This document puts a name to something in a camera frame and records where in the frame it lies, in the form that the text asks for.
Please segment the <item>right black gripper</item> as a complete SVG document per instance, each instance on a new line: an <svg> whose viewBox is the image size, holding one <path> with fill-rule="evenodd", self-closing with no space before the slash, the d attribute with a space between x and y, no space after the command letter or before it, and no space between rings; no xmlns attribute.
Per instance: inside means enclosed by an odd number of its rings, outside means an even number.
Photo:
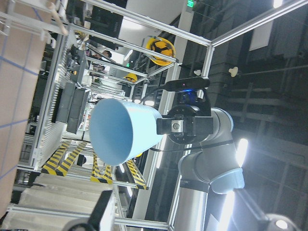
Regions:
<svg viewBox="0 0 308 231"><path fill-rule="evenodd" d="M156 120L157 134L168 134L177 144L205 140L214 131L211 104L205 90L199 98L195 91L180 92L179 103L167 114Z"/></svg>

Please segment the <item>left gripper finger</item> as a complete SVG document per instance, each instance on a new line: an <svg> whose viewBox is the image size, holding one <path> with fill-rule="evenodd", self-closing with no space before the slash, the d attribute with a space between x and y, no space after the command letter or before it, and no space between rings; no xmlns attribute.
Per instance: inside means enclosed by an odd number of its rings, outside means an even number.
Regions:
<svg viewBox="0 0 308 231"><path fill-rule="evenodd" d="M65 231L111 231L115 221L115 195L103 191L88 218L78 218L64 226Z"/></svg>

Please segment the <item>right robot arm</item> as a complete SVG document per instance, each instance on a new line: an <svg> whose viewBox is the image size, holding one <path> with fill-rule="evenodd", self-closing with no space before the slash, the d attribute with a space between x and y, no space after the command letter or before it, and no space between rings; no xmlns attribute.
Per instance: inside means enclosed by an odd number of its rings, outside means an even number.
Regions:
<svg viewBox="0 0 308 231"><path fill-rule="evenodd" d="M173 229L204 228L209 190L227 194L244 187L243 170L236 159L233 119L223 109L211 107L207 94L181 92L179 104L157 120L157 133L179 145L196 144L178 163L181 175Z"/></svg>

